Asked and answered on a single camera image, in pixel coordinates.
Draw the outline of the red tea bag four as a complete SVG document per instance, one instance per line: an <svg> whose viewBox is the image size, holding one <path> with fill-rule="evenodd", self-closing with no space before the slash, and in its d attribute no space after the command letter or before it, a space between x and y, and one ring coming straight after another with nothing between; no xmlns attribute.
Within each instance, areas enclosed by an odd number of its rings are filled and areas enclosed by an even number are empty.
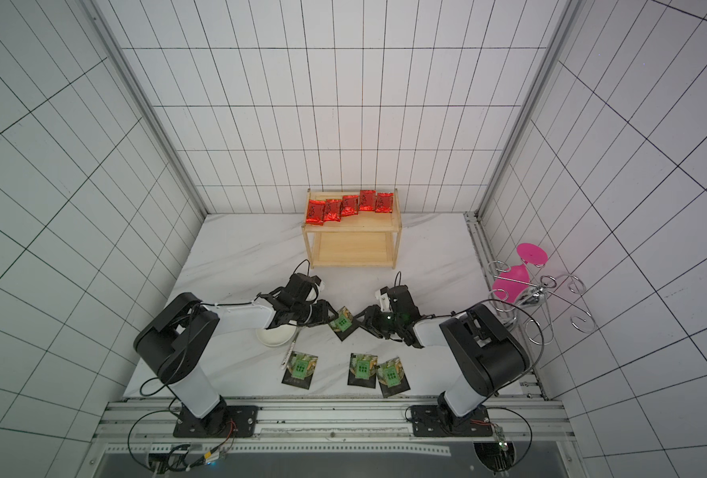
<svg viewBox="0 0 707 478"><path fill-rule="evenodd" d="M361 190L359 192L359 212L373 212L377 205L377 192L375 190Z"/></svg>

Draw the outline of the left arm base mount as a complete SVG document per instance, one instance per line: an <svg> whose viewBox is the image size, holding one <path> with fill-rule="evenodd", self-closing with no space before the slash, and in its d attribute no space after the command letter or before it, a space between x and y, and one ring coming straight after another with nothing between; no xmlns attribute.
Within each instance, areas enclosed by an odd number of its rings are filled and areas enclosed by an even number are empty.
<svg viewBox="0 0 707 478"><path fill-rule="evenodd" d="M182 406L174 428L174 437L195 439L252 437L258 411L258 406L228 406L222 402L206 416L198 418L188 407Z"/></svg>

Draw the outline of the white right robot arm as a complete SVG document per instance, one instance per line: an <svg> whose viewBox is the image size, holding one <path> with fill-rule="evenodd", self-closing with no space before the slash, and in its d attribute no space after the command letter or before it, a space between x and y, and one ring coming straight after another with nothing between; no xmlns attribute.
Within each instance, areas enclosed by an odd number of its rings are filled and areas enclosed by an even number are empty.
<svg viewBox="0 0 707 478"><path fill-rule="evenodd" d="M379 304L356 314L353 322L378 339L416 349L449 348L461 376L439 396L437 409L444 424L457 426L532 368L525 348L497 317L518 310L506 293L493 291L461 312L423 315L408 288L399 285L381 289Z"/></svg>

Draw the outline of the green tea bag one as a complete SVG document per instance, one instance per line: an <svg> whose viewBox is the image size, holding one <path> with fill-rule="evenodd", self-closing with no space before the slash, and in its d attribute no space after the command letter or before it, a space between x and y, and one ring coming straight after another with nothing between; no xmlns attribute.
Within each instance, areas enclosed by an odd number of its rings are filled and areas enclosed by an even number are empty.
<svg viewBox="0 0 707 478"><path fill-rule="evenodd" d="M309 390L317 364L317 356L293 352L285 366L282 384Z"/></svg>

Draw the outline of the green tea bag two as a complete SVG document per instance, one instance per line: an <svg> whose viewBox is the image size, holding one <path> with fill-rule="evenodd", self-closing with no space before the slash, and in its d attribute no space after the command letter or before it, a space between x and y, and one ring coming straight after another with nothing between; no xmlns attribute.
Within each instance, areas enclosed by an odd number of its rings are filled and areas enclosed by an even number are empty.
<svg viewBox="0 0 707 478"><path fill-rule="evenodd" d="M338 311L337 317L329 322L329 326L341 342L345 342L359 328L354 315L347 307Z"/></svg>

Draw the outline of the green tea bag three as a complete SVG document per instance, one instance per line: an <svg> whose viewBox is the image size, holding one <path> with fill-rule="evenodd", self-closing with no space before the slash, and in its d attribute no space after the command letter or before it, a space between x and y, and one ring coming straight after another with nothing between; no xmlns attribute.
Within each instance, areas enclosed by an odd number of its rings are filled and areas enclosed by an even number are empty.
<svg viewBox="0 0 707 478"><path fill-rule="evenodd" d="M377 382L377 356L351 354L348 368L348 385L375 388Z"/></svg>

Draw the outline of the red tea bag three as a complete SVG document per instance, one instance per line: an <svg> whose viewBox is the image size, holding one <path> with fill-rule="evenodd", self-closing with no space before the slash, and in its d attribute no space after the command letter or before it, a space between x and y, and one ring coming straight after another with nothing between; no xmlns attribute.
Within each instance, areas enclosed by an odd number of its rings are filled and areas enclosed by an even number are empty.
<svg viewBox="0 0 707 478"><path fill-rule="evenodd" d="M341 217L356 216L359 214L359 195L344 195L341 205Z"/></svg>

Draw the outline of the red tea bag one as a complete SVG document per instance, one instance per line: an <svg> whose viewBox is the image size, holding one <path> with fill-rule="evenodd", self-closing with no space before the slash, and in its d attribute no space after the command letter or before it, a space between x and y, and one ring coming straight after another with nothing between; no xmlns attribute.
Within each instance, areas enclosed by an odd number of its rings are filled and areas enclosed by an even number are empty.
<svg viewBox="0 0 707 478"><path fill-rule="evenodd" d="M323 225L325 223L325 200L310 199L308 201L305 223L310 225Z"/></svg>

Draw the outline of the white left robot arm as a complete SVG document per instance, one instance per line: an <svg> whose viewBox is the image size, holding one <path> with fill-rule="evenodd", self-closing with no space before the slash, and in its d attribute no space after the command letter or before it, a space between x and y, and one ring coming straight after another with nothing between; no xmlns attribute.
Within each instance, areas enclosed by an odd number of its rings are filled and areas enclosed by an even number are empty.
<svg viewBox="0 0 707 478"><path fill-rule="evenodd" d="M321 298L322 290L319 277L294 273L286 285L248 302L208 303L184 292L142 329L133 347L152 378L174 394L184 411L202 421L226 407L200 366L210 343L243 332L326 326L338 313Z"/></svg>

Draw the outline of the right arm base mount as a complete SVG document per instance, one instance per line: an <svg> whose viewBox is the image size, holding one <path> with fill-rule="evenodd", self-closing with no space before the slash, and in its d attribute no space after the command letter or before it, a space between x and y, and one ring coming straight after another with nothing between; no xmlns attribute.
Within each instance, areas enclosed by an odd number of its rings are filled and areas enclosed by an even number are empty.
<svg viewBox="0 0 707 478"><path fill-rule="evenodd" d="M491 437L494 425L487 408L477 404L468 413L455 414L449 406L445 394L437 398L437 404L430 406L409 406L404 414L412 426L415 437Z"/></svg>

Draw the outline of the red tea bag two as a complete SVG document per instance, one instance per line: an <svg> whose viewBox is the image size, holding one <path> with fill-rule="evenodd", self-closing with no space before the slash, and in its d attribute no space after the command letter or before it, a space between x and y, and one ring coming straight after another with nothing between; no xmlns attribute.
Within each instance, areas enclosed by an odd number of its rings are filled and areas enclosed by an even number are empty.
<svg viewBox="0 0 707 478"><path fill-rule="evenodd" d="M343 199L326 199L324 207L323 221L340 222L342 220Z"/></svg>

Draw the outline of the red tea bag five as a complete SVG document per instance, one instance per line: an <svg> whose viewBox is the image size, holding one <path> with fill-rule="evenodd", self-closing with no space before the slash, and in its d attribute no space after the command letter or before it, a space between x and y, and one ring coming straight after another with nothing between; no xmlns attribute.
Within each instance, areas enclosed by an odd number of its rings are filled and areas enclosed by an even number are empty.
<svg viewBox="0 0 707 478"><path fill-rule="evenodd" d="M375 213L391 214L393 212L395 195L388 192L378 192L375 197Z"/></svg>

